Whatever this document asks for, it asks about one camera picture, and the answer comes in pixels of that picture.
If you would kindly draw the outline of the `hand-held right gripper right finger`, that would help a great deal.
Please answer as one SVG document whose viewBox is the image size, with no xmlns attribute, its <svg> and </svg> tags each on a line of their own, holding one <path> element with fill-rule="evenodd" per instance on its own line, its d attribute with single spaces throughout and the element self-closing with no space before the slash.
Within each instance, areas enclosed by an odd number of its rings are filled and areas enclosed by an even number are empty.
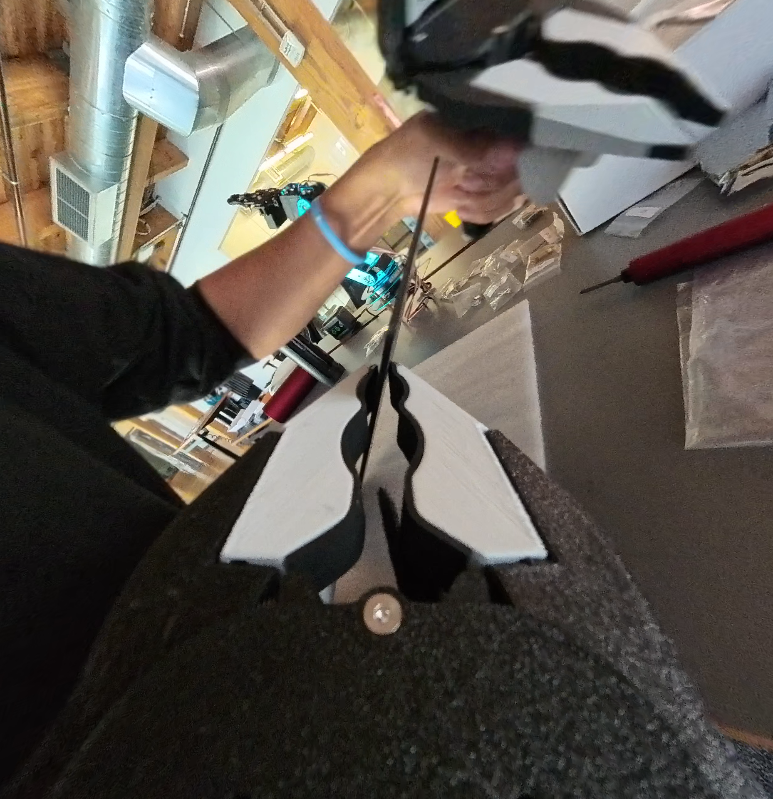
<svg viewBox="0 0 773 799">
<path fill-rule="evenodd" d="M 489 429 L 402 365 L 390 364 L 389 386 L 408 518 L 482 566 L 545 561 L 549 552 Z"/>
</svg>

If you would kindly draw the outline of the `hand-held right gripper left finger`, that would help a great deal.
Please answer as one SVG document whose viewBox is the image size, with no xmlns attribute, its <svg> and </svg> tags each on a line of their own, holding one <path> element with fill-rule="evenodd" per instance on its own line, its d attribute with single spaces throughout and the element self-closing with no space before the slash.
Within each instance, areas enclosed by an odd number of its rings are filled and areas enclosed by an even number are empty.
<svg viewBox="0 0 773 799">
<path fill-rule="evenodd" d="M 362 367 L 290 419 L 232 527 L 222 563 L 353 566 L 365 540 L 357 464 L 369 444 Z"/>
</svg>

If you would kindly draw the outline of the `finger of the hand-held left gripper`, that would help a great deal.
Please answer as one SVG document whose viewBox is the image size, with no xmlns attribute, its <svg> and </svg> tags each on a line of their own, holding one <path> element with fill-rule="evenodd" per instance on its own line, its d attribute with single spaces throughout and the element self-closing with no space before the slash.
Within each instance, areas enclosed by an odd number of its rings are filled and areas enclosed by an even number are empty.
<svg viewBox="0 0 773 799">
<path fill-rule="evenodd" d="M 718 126 L 728 103 L 656 35 L 606 5 L 551 5 L 540 11 L 535 61 L 568 81 L 647 97 L 683 122 Z"/>
<path fill-rule="evenodd" d="M 702 139 L 701 125 L 676 118 L 658 100 L 555 77 L 531 60 L 491 66 L 473 87 L 528 109 L 535 146 L 677 161 Z"/>
</svg>

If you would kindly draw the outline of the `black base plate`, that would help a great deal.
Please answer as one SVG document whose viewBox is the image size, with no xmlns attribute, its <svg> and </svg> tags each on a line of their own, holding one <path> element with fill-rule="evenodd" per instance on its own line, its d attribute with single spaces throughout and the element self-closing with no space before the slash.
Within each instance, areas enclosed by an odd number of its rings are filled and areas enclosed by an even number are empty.
<svg viewBox="0 0 773 799">
<path fill-rule="evenodd" d="M 384 392 L 385 384 L 387 382 L 387 377 L 389 373 L 390 364 L 393 359 L 395 345 L 397 344 L 397 339 L 399 337 L 399 332 L 402 325 L 402 317 L 405 310 L 406 301 L 408 298 L 409 288 L 412 280 L 412 274 L 414 273 L 414 262 L 418 254 L 419 245 L 421 242 L 423 223 L 425 221 L 428 207 L 430 205 L 432 190 L 439 169 L 439 164 L 440 164 L 440 157 L 436 156 L 433 160 L 430 176 L 426 184 L 425 192 L 422 197 L 421 207 L 419 210 L 419 214 L 417 216 L 416 229 L 414 230 L 414 234 L 411 239 L 411 244 L 408 249 L 408 253 L 406 255 L 406 260 L 403 265 L 398 292 L 394 297 L 391 320 L 389 322 L 386 334 L 383 337 L 383 348 L 380 356 L 378 369 L 374 375 L 374 383 L 372 384 L 372 387 L 368 389 L 369 391 L 368 398 L 372 402 L 370 405 L 367 442 L 365 444 L 365 448 L 361 457 L 361 463 L 359 465 L 360 483 L 363 483 L 367 471 L 367 464 L 372 449 L 374 431 L 379 419 L 382 395 Z"/>
</svg>

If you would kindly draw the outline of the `person's left hand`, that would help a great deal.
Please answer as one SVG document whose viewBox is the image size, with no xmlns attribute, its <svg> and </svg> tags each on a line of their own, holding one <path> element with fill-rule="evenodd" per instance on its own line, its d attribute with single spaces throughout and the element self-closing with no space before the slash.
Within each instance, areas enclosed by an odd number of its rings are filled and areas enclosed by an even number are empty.
<svg viewBox="0 0 773 799">
<path fill-rule="evenodd" d="M 509 215 L 523 193 L 520 154 L 516 141 L 464 132 L 424 111 L 361 155 L 322 196 L 322 215 L 343 245 L 364 253 L 397 221 L 419 219 L 436 166 L 426 211 L 491 224 Z"/>
</svg>

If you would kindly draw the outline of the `orange and white cardboard box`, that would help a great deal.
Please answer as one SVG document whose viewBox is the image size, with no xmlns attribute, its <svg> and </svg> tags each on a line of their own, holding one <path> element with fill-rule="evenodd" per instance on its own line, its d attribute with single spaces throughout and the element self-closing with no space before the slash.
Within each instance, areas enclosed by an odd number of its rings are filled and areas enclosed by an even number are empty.
<svg viewBox="0 0 773 799">
<path fill-rule="evenodd" d="M 658 25 L 661 42 L 710 81 L 728 103 L 728 122 L 754 104 L 773 75 L 773 1 L 732 2 L 717 17 L 698 23 Z M 610 221 L 695 165 L 687 161 L 602 156 L 575 169 L 559 204 L 578 234 Z"/>
</svg>

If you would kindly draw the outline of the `white foam sheet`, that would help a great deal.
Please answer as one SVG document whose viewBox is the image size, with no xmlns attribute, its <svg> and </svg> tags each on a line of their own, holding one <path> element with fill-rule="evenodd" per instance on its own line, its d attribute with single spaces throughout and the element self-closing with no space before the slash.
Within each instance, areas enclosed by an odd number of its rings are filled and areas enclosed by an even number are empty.
<svg viewBox="0 0 773 799">
<path fill-rule="evenodd" d="M 421 335 L 401 331 L 397 360 L 410 367 L 491 430 L 501 432 L 542 471 L 547 470 L 530 303 L 522 300 L 469 331 L 465 319 L 441 317 L 446 335 L 465 333 L 432 352 Z M 396 587 L 379 508 L 379 489 L 401 509 L 406 459 L 396 443 L 398 418 L 388 399 L 374 437 L 363 496 L 368 528 L 360 560 L 333 589 L 332 603 L 355 603 L 373 587 Z"/>
</svg>

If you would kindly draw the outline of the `small labelled nut bag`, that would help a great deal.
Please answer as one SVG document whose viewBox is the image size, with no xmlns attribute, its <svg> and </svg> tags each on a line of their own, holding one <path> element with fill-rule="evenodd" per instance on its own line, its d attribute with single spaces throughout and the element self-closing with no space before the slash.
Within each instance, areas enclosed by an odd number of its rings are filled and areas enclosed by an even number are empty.
<svg viewBox="0 0 773 799">
<path fill-rule="evenodd" d="M 702 182 L 701 175 L 681 176 L 615 217 L 605 229 L 608 236 L 637 238 L 653 221 L 666 213 Z"/>
</svg>

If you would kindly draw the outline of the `silver foil bag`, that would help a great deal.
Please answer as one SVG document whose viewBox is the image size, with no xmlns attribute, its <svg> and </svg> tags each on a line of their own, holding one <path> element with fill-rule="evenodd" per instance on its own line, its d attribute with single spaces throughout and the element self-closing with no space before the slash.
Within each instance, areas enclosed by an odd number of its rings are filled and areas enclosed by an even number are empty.
<svg viewBox="0 0 773 799">
<path fill-rule="evenodd" d="M 766 92 L 703 140 L 695 157 L 723 196 L 773 177 L 773 75 Z"/>
</svg>

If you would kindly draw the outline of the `pile of small screw bags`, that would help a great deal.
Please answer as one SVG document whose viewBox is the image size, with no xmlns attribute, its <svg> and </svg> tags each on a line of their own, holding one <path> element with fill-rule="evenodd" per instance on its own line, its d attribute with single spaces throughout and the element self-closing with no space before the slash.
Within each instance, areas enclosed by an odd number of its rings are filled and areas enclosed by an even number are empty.
<svg viewBox="0 0 773 799">
<path fill-rule="evenodd" d="M 450 305 L 459 317 L 481 305 L 497 312 L 522 290 L 560 275 L 565 236 L 560 215 L 529 205 L 512 225 L 523 236 L 474 261 L 462 277 L 448 279 L 434 299 Z"/>
</svg>

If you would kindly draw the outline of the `magenta electric screwdriver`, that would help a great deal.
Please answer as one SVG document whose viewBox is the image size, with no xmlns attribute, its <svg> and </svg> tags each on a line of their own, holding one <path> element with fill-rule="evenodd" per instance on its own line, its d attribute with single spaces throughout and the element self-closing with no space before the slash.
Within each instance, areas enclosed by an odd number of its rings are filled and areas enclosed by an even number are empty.
<svg viewBox="0 0 773 799">
<path fill-rule="evenodd" d="M 637 257 L 617 276 L 582 288 L 581 295 L 615 284 L 638 287 L 773 241 L 773 203 Z"/>
</svg>

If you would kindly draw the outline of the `blue wristband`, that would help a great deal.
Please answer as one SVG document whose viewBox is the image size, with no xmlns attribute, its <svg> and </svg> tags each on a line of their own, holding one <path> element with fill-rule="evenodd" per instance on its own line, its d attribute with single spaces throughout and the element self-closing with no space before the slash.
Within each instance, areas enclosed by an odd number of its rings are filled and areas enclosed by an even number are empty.
<svg viewBox="0 0 773 799">
<path fill-rule="evenodd" d="M 366 262 L 366 253 L 353 250 L 332 228 L 322 209 L 321 197 L 315 198 L 307 212 L 325 243 L 351 267 L 357 268 Z"/>
</svg>

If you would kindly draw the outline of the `person's black clothing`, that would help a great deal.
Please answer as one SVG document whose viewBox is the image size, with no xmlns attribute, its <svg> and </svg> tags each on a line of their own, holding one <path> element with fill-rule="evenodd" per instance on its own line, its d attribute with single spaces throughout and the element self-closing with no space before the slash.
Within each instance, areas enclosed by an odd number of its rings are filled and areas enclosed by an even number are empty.
<svg viewBox="0 0 773 799">
<path fill-rule="evenodd" d="M 183 507 L 112 423 L 201 399 L 250 360 L 170 275 L 0 243 L 0 789 Z"/>
</svg>

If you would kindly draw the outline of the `large clear plastic bag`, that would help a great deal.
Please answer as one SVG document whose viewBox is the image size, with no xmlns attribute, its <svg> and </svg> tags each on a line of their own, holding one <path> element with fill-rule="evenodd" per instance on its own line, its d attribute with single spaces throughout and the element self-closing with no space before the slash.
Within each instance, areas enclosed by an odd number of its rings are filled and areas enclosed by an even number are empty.
<svg viewBox="0 0 773 799">
<path fill-rule="evenodd" d="M 676 286 L 684 448 L 773 446 L 773 253 Z"/>
</svg>

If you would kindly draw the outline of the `silver ventilation duct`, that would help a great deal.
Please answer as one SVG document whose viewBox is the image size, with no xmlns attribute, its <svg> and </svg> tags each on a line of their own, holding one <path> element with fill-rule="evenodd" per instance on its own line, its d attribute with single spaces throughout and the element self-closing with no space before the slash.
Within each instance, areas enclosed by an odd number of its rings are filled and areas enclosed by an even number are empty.
<svg viewBox="0 0 773 799">
<path fill-rule="evenodd" d="M 271 85 L 279 63 L 248 27 L 180 52 L 152 31 L 154 2 L 69 2 L 69 144 L 50 158 L 68 254 L 115 263 L 140 117 L 190 136 Z"/>
</svg>

